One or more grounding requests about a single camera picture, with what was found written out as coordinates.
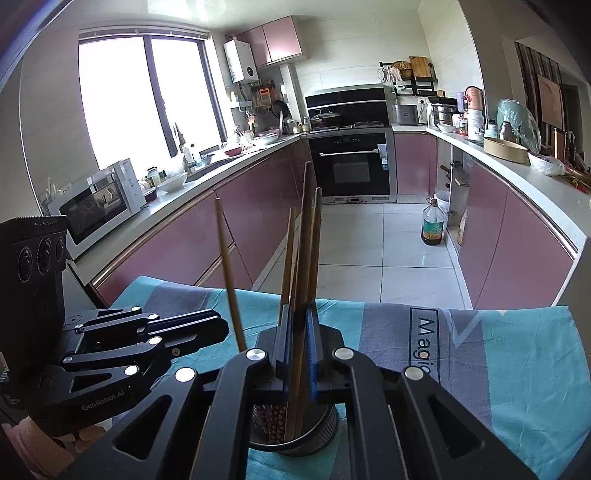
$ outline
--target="jar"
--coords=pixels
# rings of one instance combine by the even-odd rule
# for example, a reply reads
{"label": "jar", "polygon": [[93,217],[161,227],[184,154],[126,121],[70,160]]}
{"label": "jar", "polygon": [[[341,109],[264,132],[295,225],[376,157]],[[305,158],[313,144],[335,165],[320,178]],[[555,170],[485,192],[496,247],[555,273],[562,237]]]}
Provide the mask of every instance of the jar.
{"label": "jar", "polygon": [[160,173],[158,173],[158,168],[151,167],[148,169],[148,178],[152,180],[152,184],[157,187],[160,185]]}

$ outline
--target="window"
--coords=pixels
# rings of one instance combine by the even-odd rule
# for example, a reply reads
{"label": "window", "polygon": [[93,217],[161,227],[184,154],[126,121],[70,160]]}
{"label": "window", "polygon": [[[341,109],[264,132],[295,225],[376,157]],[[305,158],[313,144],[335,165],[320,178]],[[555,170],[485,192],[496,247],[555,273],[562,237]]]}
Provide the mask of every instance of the window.
{"label": "window", "polygon": [[80,43],[80,89],[99,168],[130,158],[138,178],[226,140],[202,40],[137,35]]}

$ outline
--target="white tile floor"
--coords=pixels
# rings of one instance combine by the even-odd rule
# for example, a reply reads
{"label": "white tile floor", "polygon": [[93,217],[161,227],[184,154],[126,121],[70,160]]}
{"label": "white tile floor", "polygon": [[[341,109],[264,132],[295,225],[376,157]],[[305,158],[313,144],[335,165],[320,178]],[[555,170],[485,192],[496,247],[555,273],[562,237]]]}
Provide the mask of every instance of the white tile floor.
{"label": "white tile floor", "polygon": [[[446,246],[430,247],[420,238],[424,208],[409,204],[324,205],[317,297],[465,308]],[[280,292],[284,256],[259,291]]]}

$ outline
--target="wooden chopstick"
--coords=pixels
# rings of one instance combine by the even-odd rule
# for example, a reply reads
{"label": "wooden chopstick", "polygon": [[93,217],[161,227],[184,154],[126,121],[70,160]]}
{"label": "wooden chopstick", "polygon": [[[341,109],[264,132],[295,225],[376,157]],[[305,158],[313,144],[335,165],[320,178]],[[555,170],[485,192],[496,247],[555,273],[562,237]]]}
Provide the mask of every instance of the wooden chopstick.
{"label": "wooden chopstick", "polygon": [[244,337],[242,321],[240,320],[240,312],[238,311],[236,290],[234,290],[234,279],[232,278],[232,269],[230,267],[228,249],[226,248],[226,235],[224,232],[225,220],[223,215],[222,202],[220,202],[220,199],[215,199],[215,203],[217,239],[220,244],[220,252],[222,253],[223,277],[226,282],[226,291],[228,292],[228,305],[230,306],[230,316],[232,317],[232,324],[234,326],[234,334],[236,335],[236,343],[238,344],[238,350],[243,352],[246,350],[246,339]]}
{"label": "wooden chopstick", "polygon": [[285,416],[285,442],[290,442],[301,435],[304,411],[308,406],[306,388],[303,381],[306,373],[304,356],[306,352],[306,301],[308,298],[308,272],[310,266],[310,240],[312,229],[312,201],[314,189],[314,167],[306,162],[304,173],[304,191],[301,201],[300,244],[298,246],[297,267],[295,272],[293,339],[291,354],[290,389]]}
{"label": "wooden chopstick", "polygon": [[310,268],[308,279],[308,302],[316,301],[318,285],[318,262],[320,260],[320,222],[322,221],[322,189],[316,189],[314,217],[312,219],[312,239],[310,246]]}
{"label": "wooden chopstick", "polygon": [[294,230],[296,226],[296,211],[290,208],[290,218],[287,222],[287,245],[285,246],[285,262],[283,263],[283,280],[281,282],[281,300],[279,302],[279,325],[281,325],[281,314],[283,305],[290,302],[291,287],[291,262],[293,260]]}

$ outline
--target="stainless steel pot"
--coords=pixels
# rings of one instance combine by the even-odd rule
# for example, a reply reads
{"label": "stainless steel pot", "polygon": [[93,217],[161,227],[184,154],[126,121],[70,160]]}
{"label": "stainless steel pot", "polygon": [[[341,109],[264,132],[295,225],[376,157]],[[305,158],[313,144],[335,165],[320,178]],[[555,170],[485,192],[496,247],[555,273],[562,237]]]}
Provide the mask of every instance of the stainless steel pot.
{"label": "stainless steel pot", "polygon": [[435,125],[453,125],[453,114],[457,113],[455,106],[444,103],[433,103],[432,106]]}

